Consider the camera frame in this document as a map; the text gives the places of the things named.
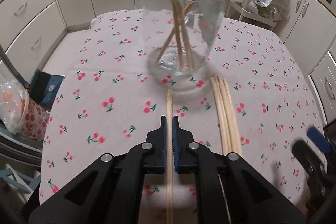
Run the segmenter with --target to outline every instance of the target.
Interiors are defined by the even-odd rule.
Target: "tablecloth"
[[[303,75],[276,34],[224,18],[205,66],[194,75],[153,76],[147,67],[142,10],[106,13],[73,54],[73,65],[51,110],[42,154],[43,203],[103,153],[120,155],[145,141],[166,115],[173,88],[173,114],[195,141],[221,153],[209,76],[227,78],[241,134],[243,158],[294,204],[308,196],[305,172],[291,153],[314,125],[323,131],[316,102]],[[157,35],[166,37],[169,15]],[[179,84],[188,90],[178,90]],[[139,223],[165,222],[163,176],[146,176]],[[196,221],[192,175],[174,178],[174,223]]]

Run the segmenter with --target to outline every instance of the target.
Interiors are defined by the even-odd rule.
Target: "glass jar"
[[[143,33],[149,69],[184,75],[200,68],[223,17],[223,0],[145,0]]]

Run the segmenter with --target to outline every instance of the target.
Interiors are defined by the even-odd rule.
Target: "table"
[[[116,11],[91,22],[92,31],[73,56],[50,114],[41,203],[103,153],[127,153],[159,128],[166,90],[173,82],[178,86],[179,78],[166,75],[157,81],[149,73],[142,17],[141,10]],[[285,45],[271,31],[224,18],[204,69],[229,82],[243,158],[292,203],[303,202],[305,172],[291,144],[307,140],[325,162],[305,133],[309,125],[323,128],[311,91]],[[173,94],[173,114],[195,141],[221,153],[209,73],[201,73],[187,79],[193,92]],[[175,174],[174,184],[174,223],[195,222],[193,176]],[[164,223],[163,176],[147,176],[144,185],[139,223]]]

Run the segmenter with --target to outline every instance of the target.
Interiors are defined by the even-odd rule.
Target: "cabinet handle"
[[[328,93],[328,97],[329,97],[330,99],[335,100],[335,99],[336,99],[336,96],[335,96],[335,94],[334,94],[334,92],[333,92],[333,86],[332,86],[331,83],[329,82],[327,76],[325,77],[325,83],[327,84],[327,87],[329,88],[329,90],[330,90],[330,92],[331,92],[331,94],[332,94],[332,96],[330,97],[329,92],[327,92],[327,93]]]
[[[14,12],[14,15],[17,17],[18,16],[18,11],[20,11],[23,7],[27,7],[27,2],[25,4],[23,4],[19,9],[17,9],[15,12]]]
[[[41,40],[42,40],[42,36],[40,36],[39,39],[36,40],[36,42],[34,43],[34,45],[32,45],[30,48],[34,51],[36,50],[36,48],[41,44]]]
[[[298,12],[300,5],[301,5],[302,0],[298,0],[297,4],[296,4],[296,9],[295,9],[295,13]]]
[[[302,12],[302,18],[305,16],[307,10],[308,10],[309,2],[306,3],[306,5],[303,7],[303,12]]]

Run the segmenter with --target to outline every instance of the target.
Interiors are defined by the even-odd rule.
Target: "white tablecloth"
[[[147,68],[142,11],[103,14],[73,56],[50,115],[42,155],[43,203],[103,153],[127,153],[159,128],[166,115],[166,90],[173,88],[173,111],[195,141],[221,153],[216,106],[209,75],[226,77],[236,109],[243,158],[285,197],[307,197],[305,172],[291,153],[306,128],[321,131],[316,103],[288,50],[271,31],[223,19],[206,65],[191,76],[162,75]],[[166,15],[158,21],[166,22]],[[157,35],[166,37],[171,25]],[[189,90],[180,91],[179,87]],[[192,175],[174,181],[174,223],[196,221]],[[147,176],[140,223],[165,222],[163,176]]]

